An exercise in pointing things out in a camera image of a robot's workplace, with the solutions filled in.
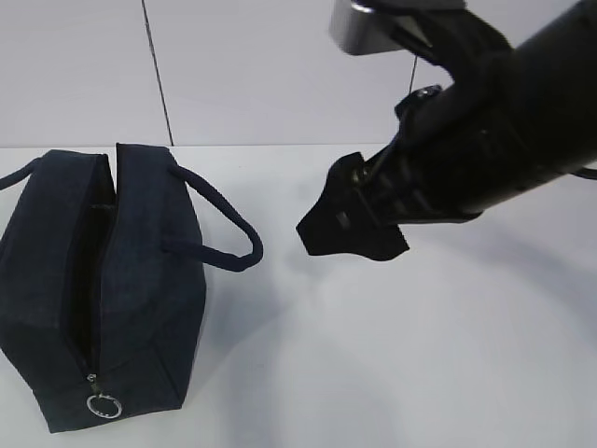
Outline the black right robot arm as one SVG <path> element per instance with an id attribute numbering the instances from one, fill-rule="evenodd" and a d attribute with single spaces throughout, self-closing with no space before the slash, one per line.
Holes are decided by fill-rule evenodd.
<path id="1" fill-rule="evenodd" d="M 517 47 L 463 1 L 339 1 L 352 56 L 404 49 L 446 70 L 409 93 L 379 153 L 338 159 L 297 226 L 312 256 L 387 261 L 404 225 L 466 223 L 561 176 L 596 176 L 596 5 L 579 1 Z"/>

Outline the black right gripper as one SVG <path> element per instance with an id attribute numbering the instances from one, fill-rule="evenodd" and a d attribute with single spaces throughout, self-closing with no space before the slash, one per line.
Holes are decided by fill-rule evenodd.
<path id="1" fill-rule="evenodd" d="M 410 250 L 397 225 L 462 223 L 482 213 L 476 196 L 485 165 L 484 87 L 421 88 L 395 113 L 397 133 L 382 151 L 368 160 L 358 152 L 342 156 L 329 168 L 297 225 L 309 255 L 389 261 Z M 369 220 L 355 189 L 383 225 Z"/>

